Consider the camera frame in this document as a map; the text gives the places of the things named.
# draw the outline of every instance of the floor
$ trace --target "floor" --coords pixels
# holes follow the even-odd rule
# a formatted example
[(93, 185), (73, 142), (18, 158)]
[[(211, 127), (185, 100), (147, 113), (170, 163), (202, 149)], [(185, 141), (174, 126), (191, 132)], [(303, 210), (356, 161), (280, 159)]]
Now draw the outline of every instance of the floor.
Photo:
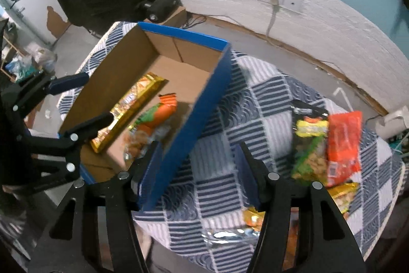
[[(253, 35), (238, 32), (229, 28), (217, 27), (210, 23), (197, 25), (191, 30), (214, 35), (231, 42), (233, 49), (251, 56), (260, 58), (275, 64), (281, 71), (292, 75), (307, 85), (314, 87), (321, 94), (334, 100), (339, 106), (349, 110), (348, 102), (342, 93), (334, 96), (334, 92), (341, 88), (350, 105), (355, 110), (363, 112), (364, 119), (376, 116), (377, 113), (342, 81), (332, 75), (316, 68), (297, 55), (279, 47), (270, 45), (268, 42)], [(92, 50), (98, 39), (93, 37), (84, 28), (70, 26), (66, 33), (54, 46), (54, 52), (58, 55), (55, 66), (57, 77), (74, 74), (83, 60)], [(62, 120), (58, 113), (56, 104), (59, 96), (48, 96), (37, 113), (33, 128), (40, 132), (56, 133)], [(51, 200), (58, 205), (71, 184), (47, 191)], [(185, 260), (165, 249), (157, 242), (151, 248), (151, 272), (206, 272), (203, 268)]]

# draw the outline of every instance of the small cardboard box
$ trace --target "small cardboard box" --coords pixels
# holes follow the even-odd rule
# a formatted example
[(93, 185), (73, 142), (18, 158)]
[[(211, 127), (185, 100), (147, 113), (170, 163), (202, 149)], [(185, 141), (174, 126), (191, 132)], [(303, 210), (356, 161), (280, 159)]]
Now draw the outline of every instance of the small cardboard box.
[[(138, 204), (155, 207), (178, 167), (193, 148), (231, 78), (230, 44), (216, 37), (140, 22), (106, 56), (68, 112), (60, 132), (109, 112), (145, 73), (167, 79), (159, 94), (176, 93), (172, 133), (159, 147), (140, 184)], [(144, 109), (158, 103), (153, 98)], [(105, 152), (84, 145), (81, 161), (96, 181), (126, 169), (121, 136)]]

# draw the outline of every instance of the silver bolt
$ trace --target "silver bolt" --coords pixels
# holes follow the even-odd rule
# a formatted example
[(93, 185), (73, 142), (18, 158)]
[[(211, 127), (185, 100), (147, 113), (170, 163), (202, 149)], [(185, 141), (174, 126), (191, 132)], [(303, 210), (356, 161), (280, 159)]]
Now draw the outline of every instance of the silver bolt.
[(67, 168), (67, 170), (72, 173), (73, 171), (75, 171), (75, 166), (73, 163), (67, 163), (67, 165), (65, 166)]
[(268, 178), (271, 179), (271, 180), (279, 180), (280, 175), (277, 174), (277, 173), (269, 173)]
[(76, 181), (74, 182), (74, 187), (75, 187), (76, 189), (78, 189), (78, 188), (80, 188), (80, 187), (83, 187), (84, 184), (85, 184), (85, 182), (84, 182), (82, 179), (79, 179), (79, 180), (76, 180)]
[(78, 140), (78, 135), (77, 135), (76, 133), (72, 133), (72, 134), (70, 135), (70, 139), (71, 139), (72, 141), (77, 141), (77, 140)]
[(118, 178), (120, 180), (125, 180), (129, 177), (129, 173), (127, 171), (122, 171), (118, 174)]
[(322, 189), (322, 184), (320, 182), (315, 181), (315, 182), (312, 182), (312, 187), (314, 189), (321, 190)]

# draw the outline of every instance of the tablecloth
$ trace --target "tablecloth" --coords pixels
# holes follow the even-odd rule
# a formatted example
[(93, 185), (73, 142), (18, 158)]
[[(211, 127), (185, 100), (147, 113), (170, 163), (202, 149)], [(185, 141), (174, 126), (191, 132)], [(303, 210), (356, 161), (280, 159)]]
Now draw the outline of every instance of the tablecloth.
[[(92, 74), (112, 47), (135, 24), (116, 23), (101, 39), (78, 71)], [(245, 272), (254, 251), (251, 245), (208, 250), (203, 228), (229, 228), (244, 224), (242, 192), (232, 149), (246, 142), (253, 156), (270, 171), (289, 177), (292, 140), (292, 99), (345, 112), (273, 64), (234, 51), (232, 82), (209, 118), (195, 147), (161, 197), (154, 211), (134, 212), (134, 220), (165, 247), (191, 262), (219, 273)], [(81, 89), (61, 97), (66, 114)], [(364, 128), (359, 160), (362, 171), (353, 175), (361, 183), (350, 207), (348, 225), (364, 258), (377, 242), (402, 187), (405, 167), (398, 155), (374, 132)]]

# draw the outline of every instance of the silver wrapper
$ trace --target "silver wrapper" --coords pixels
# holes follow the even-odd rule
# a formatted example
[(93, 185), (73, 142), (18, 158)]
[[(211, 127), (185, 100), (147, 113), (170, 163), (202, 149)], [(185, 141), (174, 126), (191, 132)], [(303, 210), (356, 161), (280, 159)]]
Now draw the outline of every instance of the silver wrapper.
[(211, 249), (234, 244), (256, 245), (259, 236), (260, 232), (248, 226), (236, 229), (205, 229), (202, 232), (204, 242)]

